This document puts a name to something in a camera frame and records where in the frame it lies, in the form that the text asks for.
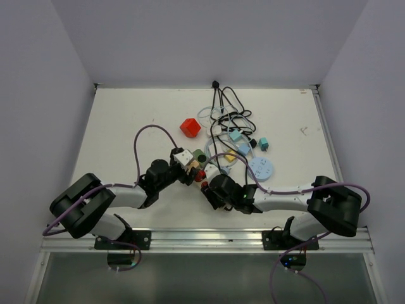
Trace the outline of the round light blue socket hub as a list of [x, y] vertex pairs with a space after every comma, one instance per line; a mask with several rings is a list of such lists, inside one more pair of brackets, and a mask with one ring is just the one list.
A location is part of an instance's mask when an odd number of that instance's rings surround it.
[[265, 157], [255, 157], [249, 160], [248, 165], [251, 170], [248, 170], [248, 176], [253, 179], [255, 177], [258, 182], [265, 182], [273, 175], [273, 164]]

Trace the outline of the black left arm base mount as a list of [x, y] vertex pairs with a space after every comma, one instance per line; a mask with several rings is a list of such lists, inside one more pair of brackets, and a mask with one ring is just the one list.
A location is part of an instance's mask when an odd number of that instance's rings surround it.
[[96, 250], [149, 250], [151, 244], [150, 230], [133, 230], [119, 215], [103, 215], [90, 232], [96, 237]]

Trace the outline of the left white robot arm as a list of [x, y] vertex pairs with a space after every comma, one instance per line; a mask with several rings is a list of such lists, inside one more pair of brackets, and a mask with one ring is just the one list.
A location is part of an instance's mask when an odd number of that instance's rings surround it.
[[106, 236], [117, 248], [131, 242], [129, 226], [117, 215], [106, 215], [109, 208], [145, 209], [155, 203], [161, 191], [179, 181], [187, 186], [194, 182], [199, 169], [171, 161], [155, 160], [136, 185], [102, 184], [94, 174], [83, 175], [50, 205], [56, 221], [43, 232], [50, 236], [52, 227], [60, 223], [63, 232], [78, 239], [91, 233]]

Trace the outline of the light teal charger green strip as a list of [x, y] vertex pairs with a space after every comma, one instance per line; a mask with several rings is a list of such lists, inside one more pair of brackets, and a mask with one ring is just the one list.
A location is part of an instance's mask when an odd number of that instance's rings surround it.
[[233, 142], [236, 143], [242, 139], [242, 134], [238, 130], [233, 130], [229, 134], [229, 139]]

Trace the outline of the beige power strip red sockets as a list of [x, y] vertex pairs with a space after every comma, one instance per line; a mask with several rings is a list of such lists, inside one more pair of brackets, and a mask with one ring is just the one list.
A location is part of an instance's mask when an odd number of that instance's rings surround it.
[[200, 170], [195, 176], [194, 184], [198, 187], [198, 189], [208, 185], [208, 179], [206, 177], [206, 173], [203, 170]]

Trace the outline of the yellow USB charger cube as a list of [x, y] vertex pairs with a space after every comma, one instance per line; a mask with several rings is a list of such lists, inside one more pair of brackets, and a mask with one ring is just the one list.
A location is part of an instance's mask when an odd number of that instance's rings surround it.
[[230, 149], [226, 152], [224, 158], [226, 159], [227, 162], [232, 163], [235, 160], [237, 160], [236, 154], [237, 153], [234, 150]]

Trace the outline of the red cube adapter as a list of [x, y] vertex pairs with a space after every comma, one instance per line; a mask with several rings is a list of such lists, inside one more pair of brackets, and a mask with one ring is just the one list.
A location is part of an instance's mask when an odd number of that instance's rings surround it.
[[196, 137], [201, 130], [200, 124], [195, 118], [187, 118], [180, 125], [180, 130], [186, 137]]

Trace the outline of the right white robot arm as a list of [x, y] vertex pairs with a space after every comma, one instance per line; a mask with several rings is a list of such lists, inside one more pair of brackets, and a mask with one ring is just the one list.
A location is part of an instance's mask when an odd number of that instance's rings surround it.
[[362, 197], [352, 186], [325, 176], [317, 176], [305, 186], [271, 190], [257, 184], [240, 186], [220, 174], [204, 181], [201, 192], [215, 210], [230, 206], [247, 215], [277, 210], [303, 212], [289, 218], [282, 233], [283, 244], [292, 249], [326, 232], [354, 237], [362, 205]]

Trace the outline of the beige wooden cube adapter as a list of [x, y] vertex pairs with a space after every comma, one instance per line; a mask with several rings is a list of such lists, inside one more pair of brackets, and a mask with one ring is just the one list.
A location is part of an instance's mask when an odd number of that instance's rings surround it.
[[190, 174], [192, 169], [200, 170], [200, 164], [197, 160], [192, 160], [187, 166], [187, 173]]

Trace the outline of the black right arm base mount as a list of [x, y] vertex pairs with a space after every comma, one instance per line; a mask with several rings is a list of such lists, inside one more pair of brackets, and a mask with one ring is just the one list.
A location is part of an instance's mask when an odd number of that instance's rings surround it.
[[292, 221], [295, 217], [289, 217], [285, 223], [285, 226], [282, 230], [276, 230], [274, 227], [272, 230], [263, 231], [261, 233], [263, 249], [268, 250], [289, 250], [292, 247], [300, 245], [300, 249], [307, 249], [307, 250], [319, 250], [320, 246], [318, 241], [312, 241], [309, 244], [303, 246], [302, 244], [304, 241], [300, 241], [295, 237], [290, 235], [290, 227], [292, 225]]

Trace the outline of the green power strip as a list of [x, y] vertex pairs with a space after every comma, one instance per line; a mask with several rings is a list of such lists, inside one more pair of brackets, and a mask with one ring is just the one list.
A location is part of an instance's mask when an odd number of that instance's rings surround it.
[[200, 166], [203, 167], [206, 164], [208, 157], [201, 149], [194, 150], [192, 154], [194, 155], [194, 158], [199, 162]]

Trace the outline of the light blue USB charger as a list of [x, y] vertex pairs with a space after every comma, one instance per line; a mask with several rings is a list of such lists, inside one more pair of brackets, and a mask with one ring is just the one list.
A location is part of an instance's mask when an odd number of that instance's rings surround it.
[[241, 144], [238, 147], [238, 152], [242, 154], [243, 156], [247, 156], [249, 152], [251, 151], [251, 148], [248, 144]]

